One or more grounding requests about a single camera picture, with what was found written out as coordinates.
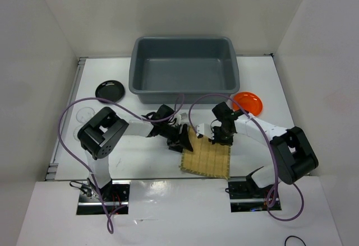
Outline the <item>woven bamboo mat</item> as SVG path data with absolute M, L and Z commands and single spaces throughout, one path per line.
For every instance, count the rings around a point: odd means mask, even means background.
M 208 178 L 228 179 L 231 147 L 213 145 L 207 138 L 197 138 L 192 128 L 188 135 L 194 151 L 183 150 L 180 170 Z

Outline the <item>orange round plate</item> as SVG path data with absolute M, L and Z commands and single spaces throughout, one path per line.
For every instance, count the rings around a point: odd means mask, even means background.
M 240 106 L 247 112 L 258 116 L 263 110 L 263 102 L 261 99 L 252 92 L 239 92 L 235 94 L 233 100 L 240 104 Z

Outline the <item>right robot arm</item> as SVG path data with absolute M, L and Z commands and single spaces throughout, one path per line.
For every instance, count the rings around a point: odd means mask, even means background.
M 242 134 L 267 146 L 274 156 L 272 166 L 259 168 L 246 177 L 246 191 L 251 197 L 260 196 L 265 187 L 275 182 L 292 185 L 318 167 L 319 161 L 301 128 L 275 126 L 251 113 L 234 111 L 225 102 L 212 112 L 220 122 L 212 130 L 213 144 L 232 146 L 234 135 Z

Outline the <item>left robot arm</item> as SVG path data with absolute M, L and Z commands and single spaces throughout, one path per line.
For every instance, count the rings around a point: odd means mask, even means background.
M 91 194 L 96 199 L 105 201 L 112 194 L 109 155 L 122 136 L 161 136 L 167 140 L 169 150 L 193 151 L 188 125 L 178 124 L 177 119 L 172 118 L 173 114 L 174 110 L 163 104 L 157 111 L 146 114 L 140 120 L 126 121 L 113 109 L 105 107 L 79 130 L 77 137 L 86 152 L 90 168 L 88 182 L 92 187 Z

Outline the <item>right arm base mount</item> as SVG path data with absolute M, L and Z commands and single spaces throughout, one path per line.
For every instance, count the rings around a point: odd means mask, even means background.
M 225 192 L 229 196 L 231 212 L 266 211 L 266 198 L 272 186 L 251 188 L 245 178 L 229 180 Z

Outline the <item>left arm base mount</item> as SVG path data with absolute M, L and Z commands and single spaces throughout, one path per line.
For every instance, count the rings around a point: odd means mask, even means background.
M 105 215 L 99 196 L 89 182 L 72 180 L 69 185 L 80 191 L 77 215 Z M 102 194 L 107 212 L 112 215 L 127 215 L 129 196 L 130 181 L 114 180 L 111 187 Z

